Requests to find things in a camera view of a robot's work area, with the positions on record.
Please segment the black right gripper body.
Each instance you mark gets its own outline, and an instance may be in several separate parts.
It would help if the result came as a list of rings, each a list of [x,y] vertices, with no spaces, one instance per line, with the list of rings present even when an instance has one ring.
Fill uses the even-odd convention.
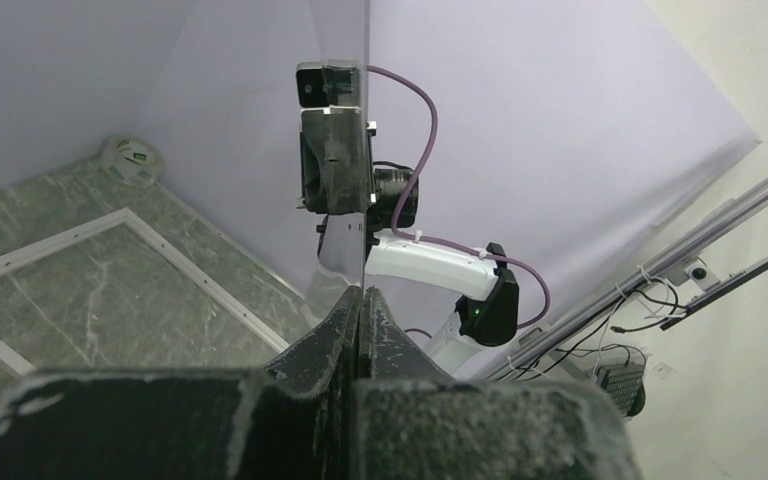
[[[299,207],[315,214],[366,212],[372,204],[372,167],[363,110],[302,110],[299,143]]]

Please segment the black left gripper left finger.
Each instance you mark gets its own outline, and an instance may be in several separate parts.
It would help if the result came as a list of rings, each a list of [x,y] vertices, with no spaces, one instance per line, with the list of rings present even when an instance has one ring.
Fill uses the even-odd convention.
[[[354,377],[361,288],[348,287],[326,318],[264,369],[294,396],[318,397]]]

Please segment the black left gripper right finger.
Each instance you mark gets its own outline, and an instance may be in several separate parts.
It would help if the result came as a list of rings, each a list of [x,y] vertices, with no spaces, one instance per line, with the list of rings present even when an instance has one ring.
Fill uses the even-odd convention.
[[[360,314],[360,377],[453,381],[399,327],[383,293],[369,287]]]

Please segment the clear acrylic sheet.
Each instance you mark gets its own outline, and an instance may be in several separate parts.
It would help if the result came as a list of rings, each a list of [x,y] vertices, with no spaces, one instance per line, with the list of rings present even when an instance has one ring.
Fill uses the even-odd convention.
[[[331,88],[321,157],[328,221],[306,292],[311,311],[321,318],[348,287],[360,286],[364,279],[369,6],[368,1],[311,3],[320,63]]]

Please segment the white picture frame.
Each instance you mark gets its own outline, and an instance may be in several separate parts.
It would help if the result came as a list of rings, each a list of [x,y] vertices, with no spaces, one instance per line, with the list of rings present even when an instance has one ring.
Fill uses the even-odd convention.
[[[0,367],[232,367],[288,342],[128,209],[0,256]]]

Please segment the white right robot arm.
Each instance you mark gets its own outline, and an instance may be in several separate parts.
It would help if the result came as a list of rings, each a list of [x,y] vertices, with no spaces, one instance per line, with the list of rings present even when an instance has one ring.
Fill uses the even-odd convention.
[[[398,212],[402,193],[415,206],[418,177],[409,168],[375,168],[368,152],[375,128],[357,107],[300,112],[300,208],[321,216],[319,265],[305,292],[303,317],[321,323],[338,297],[363,275],[397,278],[457,294],[451,312],[423,346],[453,374],[478,353],[512,340],[518,330],[520,289],[504,249],[441,245]]]

